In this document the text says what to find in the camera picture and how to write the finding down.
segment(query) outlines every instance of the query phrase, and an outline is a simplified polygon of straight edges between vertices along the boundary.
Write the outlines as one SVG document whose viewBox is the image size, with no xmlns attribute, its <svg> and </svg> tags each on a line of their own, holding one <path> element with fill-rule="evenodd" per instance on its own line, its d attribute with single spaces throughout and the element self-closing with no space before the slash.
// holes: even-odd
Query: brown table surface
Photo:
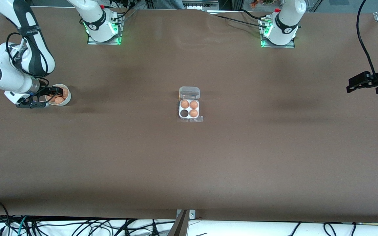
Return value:
<svg viewBox="0 0 378 236">
<path fill-rule="evenodd" d="M 120 46 L 87 45 L 75 9 L 33 10 L 72 100 L 18 109 L 0 90 L 10 214 L 378 222 L 378 95 L 345 90 L 369 70 L 355 14 L 308 13 L 296 48 L 273 49 L 199 10 L 136 12 Z M 14 31 L 0 16 L 0 44 Z M 378 71 L 371 14 L 361 34 Z M 204 122 L 178 122 L 181 86 Z"/>
</svg>

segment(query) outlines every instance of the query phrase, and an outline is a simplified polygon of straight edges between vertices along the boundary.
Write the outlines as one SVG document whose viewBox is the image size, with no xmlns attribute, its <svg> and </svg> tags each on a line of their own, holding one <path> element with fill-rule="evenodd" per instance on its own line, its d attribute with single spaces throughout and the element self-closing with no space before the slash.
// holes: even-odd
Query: white robotic arm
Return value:
<svg viewBox="0 0 378 236">
<path fill-rule="evenodd" d="M 30 6 L 24 0 L 0 0 L 0 13 L 15 25 L 27 46 L 23 49 L 18 46 L 15 49 L 15 52 L 19 52 L 19 58 L 15 62 L 20 61 L 21 69 L 34 76 L 51 73 L 55 68 L 54 58 L 43 39 L 40 26 Z"/>
<path fill-rule="evenodd" d="M 62 95 L 63 90 L 41 82 L 55 67 L 32 9 L 24 0 L 0 0 L 0 13 L 17 28 L 26 46 L 15 43 L 0 45 L 0 89 L 18 107 L 45 107 L 33 96 Z"/>
<path fill-rule="evenodd" d="M 87 33 L 97 42 L 105 42 L 119 33 L 117 27 L 117 12 L 102 9 L 96 0 L 67 0 L 77 9 Z"/>
<path fill-rule="evenodd" d="M 286 45 L 295 37 L 298 23 L 306 12 L 304 0 L 287 0 L 280 12 L 274 12 L 269 17 L 271 24 L 264 37 L 275 45 Z"/>
</svg>

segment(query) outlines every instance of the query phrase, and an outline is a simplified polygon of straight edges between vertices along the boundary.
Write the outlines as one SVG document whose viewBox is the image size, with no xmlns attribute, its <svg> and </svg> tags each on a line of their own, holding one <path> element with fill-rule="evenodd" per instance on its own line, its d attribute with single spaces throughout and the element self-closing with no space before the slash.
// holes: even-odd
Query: clear plastic egg carton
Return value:
<svg viewBox="0 0 378 236">
<path fill-rule="evenodd" d="M 203 122 L 204 117 L 200 115 L 201 91 L 198 87 L 183 86 L 179 88 L 179 105 L 178 115 L 181 121 L 186 122 Z"/>
</svg>

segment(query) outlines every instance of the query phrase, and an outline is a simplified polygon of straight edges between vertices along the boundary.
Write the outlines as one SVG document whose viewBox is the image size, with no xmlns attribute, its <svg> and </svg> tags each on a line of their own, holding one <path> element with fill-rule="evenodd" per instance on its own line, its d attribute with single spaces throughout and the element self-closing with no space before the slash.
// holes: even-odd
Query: white bowl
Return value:
<svg viewBox="0 0 378 236">
<path fill-rule="evenodd" d="M 68 87 L 66 85 L 62 85 L 62 84 L 56 84 L 56 85 L 53 85 L 55 87 L 60 87 L 62 89 L 66 89 L 68 90 L 68 96 L 66 97 L 66 99 L 59 103 L 59 104 L 56 104 L 55 102 L 48 102 L 49 104 L 51 105 L 54 105 L 54 106 L 65 106 L 69 103 L 69 101 L 71 100 L 71 91 L 69 91 Z"/>
</svg>

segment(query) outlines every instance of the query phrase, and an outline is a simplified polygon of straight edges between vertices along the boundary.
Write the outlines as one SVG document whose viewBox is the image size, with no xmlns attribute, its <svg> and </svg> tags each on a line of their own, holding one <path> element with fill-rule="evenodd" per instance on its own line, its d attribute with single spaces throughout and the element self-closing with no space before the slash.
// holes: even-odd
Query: egg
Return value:
<svg viewBox="0 0 378 236">
<path fill-rule="evenodd" d="M 66 88 L 62 88 L 62 90 L 63 90 L 62 98 L 66 99 L 66 97 L 68 97 L 69 91 Z"/>
<path fill-rule="evenodd" d="M 182 100 L 180 106 L 183 107 L 183 109 L 187 109 L 189 107 L 189 102 L 187 100 Z"/>
<path fill-rule="evenodd" d="M 198 108 L 198 102 L 193 100 L 190 102 L 190 108 L 191 109 L 197 109 Z"/>
<path fill-rule="evenodd" d="M 63 102 L 64 101 L 64 99 L 62 98 L 62 97 L 57 97 L 56 99 L 55 99 L 55 103 L 56 104 L 59 104 L 59 103 L 61 103 L 61 102 Z"/>
<path fill-rule="evenodd" d="M 52 97 L 53 95 L 51 95 L 51 96 L 49 96 L 49 95 L 46 95 L 46 100 L 49 100 L 49 99 L 51 99 L 51 97 Z"/>
<path fill-rule="evenodd" d="M 190 115 L 191 117 L 196 117 L 196 116 L 198 116 L 198 111 L 195 110 L 195 109 L 193 109 L 193 110 L 191 110 L 191 111 L 189 112 L 189 115 Z"/>
</svg>

